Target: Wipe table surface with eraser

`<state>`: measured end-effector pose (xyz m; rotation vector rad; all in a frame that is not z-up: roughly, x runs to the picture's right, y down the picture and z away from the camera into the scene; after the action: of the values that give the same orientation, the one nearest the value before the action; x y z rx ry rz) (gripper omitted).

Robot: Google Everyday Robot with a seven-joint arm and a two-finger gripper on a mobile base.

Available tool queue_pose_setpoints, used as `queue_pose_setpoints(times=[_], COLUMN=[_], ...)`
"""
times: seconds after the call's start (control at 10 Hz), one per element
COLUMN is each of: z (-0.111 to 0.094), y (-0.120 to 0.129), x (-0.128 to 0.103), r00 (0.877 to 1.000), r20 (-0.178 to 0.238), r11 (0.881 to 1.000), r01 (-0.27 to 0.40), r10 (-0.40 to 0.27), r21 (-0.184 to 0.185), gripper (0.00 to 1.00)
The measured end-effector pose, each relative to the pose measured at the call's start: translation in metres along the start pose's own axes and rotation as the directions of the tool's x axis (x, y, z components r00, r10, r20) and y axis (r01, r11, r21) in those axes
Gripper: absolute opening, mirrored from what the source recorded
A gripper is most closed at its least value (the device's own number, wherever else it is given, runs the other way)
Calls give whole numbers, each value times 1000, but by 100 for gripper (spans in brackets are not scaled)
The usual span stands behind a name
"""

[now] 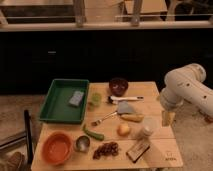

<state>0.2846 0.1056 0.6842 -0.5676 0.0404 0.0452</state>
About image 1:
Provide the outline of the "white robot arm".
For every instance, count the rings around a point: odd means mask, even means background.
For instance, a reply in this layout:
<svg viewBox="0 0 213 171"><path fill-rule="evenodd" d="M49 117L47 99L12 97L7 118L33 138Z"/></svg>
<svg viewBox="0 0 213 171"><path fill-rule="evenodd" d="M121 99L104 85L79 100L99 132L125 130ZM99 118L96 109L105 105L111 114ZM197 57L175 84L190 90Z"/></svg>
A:
<svg viewBox="0 0 213 171"><path fill-rule="evenodd" d="M173 110L188 101L199 108L207 123L213 123L213 89L203 84L205 69L197 63L169 71L164 77L165 87L159 94L162 111L162 125L172 123Z"/></svg>

